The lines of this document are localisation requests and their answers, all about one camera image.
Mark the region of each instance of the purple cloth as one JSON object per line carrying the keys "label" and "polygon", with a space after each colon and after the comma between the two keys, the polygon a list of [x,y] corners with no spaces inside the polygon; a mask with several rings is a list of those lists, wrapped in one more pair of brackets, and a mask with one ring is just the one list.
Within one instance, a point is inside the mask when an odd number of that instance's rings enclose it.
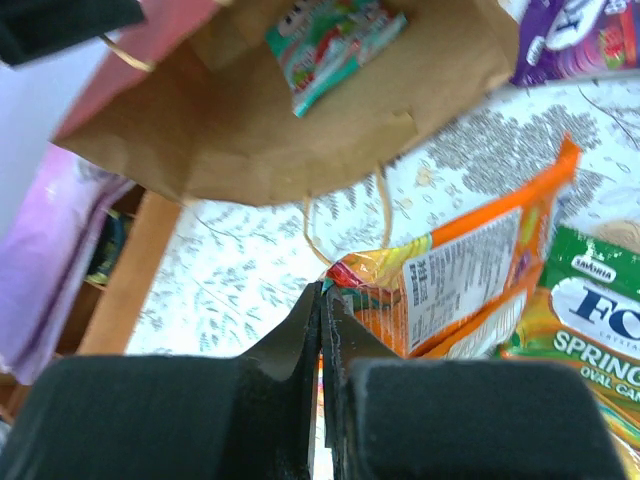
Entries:
{"label": "purple cloth", "polygon": [[0,365],[31,384],[51,361],[108,208],[133,183],[51,145],[0,241]]}
{"label": "purple cloth", "polygon": [[639,24],[636,0],[531,0],[511,81],[528,86],[638,68]]}

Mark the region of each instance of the orange candy bag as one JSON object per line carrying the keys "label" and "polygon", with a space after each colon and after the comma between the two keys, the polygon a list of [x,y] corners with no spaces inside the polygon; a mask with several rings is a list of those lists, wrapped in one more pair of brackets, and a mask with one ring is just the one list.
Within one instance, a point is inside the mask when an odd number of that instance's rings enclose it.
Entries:
{"label": "orange candy bag", "polygon": [[404,247],[349,254],[325,287],[338,286],[400,356],[470,358],[496,347],[535,288],[579,156],[565,139],[555,164],[521,189]]}

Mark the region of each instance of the candy bag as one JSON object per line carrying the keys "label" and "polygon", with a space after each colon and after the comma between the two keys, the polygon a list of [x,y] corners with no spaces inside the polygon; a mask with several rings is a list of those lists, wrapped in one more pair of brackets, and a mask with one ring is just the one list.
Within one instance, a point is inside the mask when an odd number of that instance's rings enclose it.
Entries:
{"label": "candy bag", "polygon": [[560,227],[508,359],[561,362],[580,372],[640,478],[640,255]]}
{"label": "candy bag", "polygon": [[[560,9],[557,0],[548,0],[550,8],[537,17],[532,12],[541,2],[531,0],[520,24],[520,48],[528,53],[518,59],[513,83],[536,85],[638,68],[640,3],[636,0],[565,0]],[[546,39],[529,34],[539,31],[541,21],[548,22],[553,14]]]}
{"label": "candy bag", "polygon": [[296,116],[378,54],[406,23],[377,0],[298,0],[266,35],[293,92]]}
{"label": "candy bag", "polygon": [[[537,282],[579,153],[565,140],[556,163],[520,190],[404,247],[347,255],[327,271],[325,285],[336,284],[354,316],[398,355],[447,355],[469,336],[460,356],[497,346],[528,299],[520,294]],[[500,313],[508,302],[515,303],[504,308],[515,313]],[[492,312],[509,321],[493,340],[480,327],[488,316],[489,325],[506,320]]]}

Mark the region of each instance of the black cloth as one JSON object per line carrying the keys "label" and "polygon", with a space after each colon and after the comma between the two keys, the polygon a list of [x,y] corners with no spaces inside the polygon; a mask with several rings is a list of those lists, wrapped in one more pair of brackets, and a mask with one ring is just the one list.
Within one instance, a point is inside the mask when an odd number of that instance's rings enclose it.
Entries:
{"label": "black cloth", "polygon": [[20,65],[143,21],[137,0],[0,0],[0,61]]}
{"label": "black cloth", "polygon": [[361,469],[351,478],[626,478],[591,392],[568,368],[358,360],[350,380],[351,468]]}
{"label": "black cloth", "polygon": [[213,480],[239,367],[205,358],[57,361],[18,416],[0,478]]}

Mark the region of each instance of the white wall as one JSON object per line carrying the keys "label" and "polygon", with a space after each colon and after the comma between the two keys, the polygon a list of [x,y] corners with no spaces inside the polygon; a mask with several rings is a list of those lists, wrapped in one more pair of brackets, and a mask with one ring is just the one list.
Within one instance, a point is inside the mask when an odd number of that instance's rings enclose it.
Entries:
{"label": "white wall", "polygon": [[48,140],[107,52],[94,40],[13,70],[0,64],[0,239]]}

